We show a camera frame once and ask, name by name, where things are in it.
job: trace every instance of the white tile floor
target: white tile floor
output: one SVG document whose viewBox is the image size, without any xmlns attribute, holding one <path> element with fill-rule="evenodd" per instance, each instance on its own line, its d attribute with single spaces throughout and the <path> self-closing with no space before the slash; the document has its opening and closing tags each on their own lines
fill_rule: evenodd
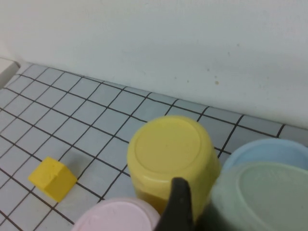
<svg viewBox="0 0 308 231">
<path fill-rule="evenodd" d="M 257 139 L 308 146 L 304 129 L 26 64 L 0 90 L 0 231 L 68 231 L 102 199 L 134 196 L 128 142 L 144 123 L 163 115 L 199 121 L 221 163 Z M 60 203 L 27 180 L 47 156 L 78 177 Z"/>
</svg>

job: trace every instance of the black object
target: black object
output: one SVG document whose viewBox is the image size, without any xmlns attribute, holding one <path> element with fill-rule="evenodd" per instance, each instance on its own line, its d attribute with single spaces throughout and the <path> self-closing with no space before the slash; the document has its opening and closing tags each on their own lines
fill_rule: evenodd
<svg viewBox="0 0 308 231">
<path fill-rule="evenodd" d="M 168 204 L 154 231 L 194 231 L 191 190 L 183 178 L 173 178 Z"/>
</svg>

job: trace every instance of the white wall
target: white wall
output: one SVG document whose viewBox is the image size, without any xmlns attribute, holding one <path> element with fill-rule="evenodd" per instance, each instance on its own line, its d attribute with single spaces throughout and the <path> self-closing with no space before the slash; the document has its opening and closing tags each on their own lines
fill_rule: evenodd
<svg viewBox="0 0 308 231">
<path fill-rule="evenodd" d="M 306 0 L 2 2 L 26 61 L 308 128 Z"/>
</svg>

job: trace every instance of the yellow cup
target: yellow cup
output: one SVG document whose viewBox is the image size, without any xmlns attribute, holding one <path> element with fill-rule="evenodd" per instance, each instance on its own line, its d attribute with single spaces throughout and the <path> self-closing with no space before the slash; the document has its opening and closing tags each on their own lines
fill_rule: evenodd
<svg viewBox="0 0 308 231">
<path fill-rule="evenodd" d="M 220 163 L 205 129 L 183 116 L 164 116 L 148 122 L 128 146 L 128 168 L 138 198 L 164 211 L 174 177 L 191 188 L 196 219 L 207 203 L 220 173 Z"/>
</svg>

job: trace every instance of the plastic cup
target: plastic cup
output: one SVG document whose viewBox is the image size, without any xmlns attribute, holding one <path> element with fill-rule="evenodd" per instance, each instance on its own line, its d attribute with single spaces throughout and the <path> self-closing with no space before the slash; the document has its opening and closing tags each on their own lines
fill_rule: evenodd
<svg viewBox="0 0 308 231">
<path fill-rule="evenodd" d="M 204 229 L 216 231 L 308 230 L 308 171 L 252 162 L 224 172 L 203 214 Z"/>
<path fill-rule="evenodd" d="M 153 231 L 158 212 L 137 198 L 105 200 L 88 210 L 71 231 Z"/>
<path fill-rule="evenodd" d="M 308 170 L 308 148 L 300 143 L 280 139 L 253 141 L 235 150 L 222 171 L 252 161 L 269 161 Z"/>
<path fill-rule="evenodd" d="M 128 167 L 138 198 L 164 211 L 174 177 L 186 179 L 196 219 L 220 173 L 208 133 L 196 121 L 165 116 L 140 128 L 128 146 Z"/>
</svg>

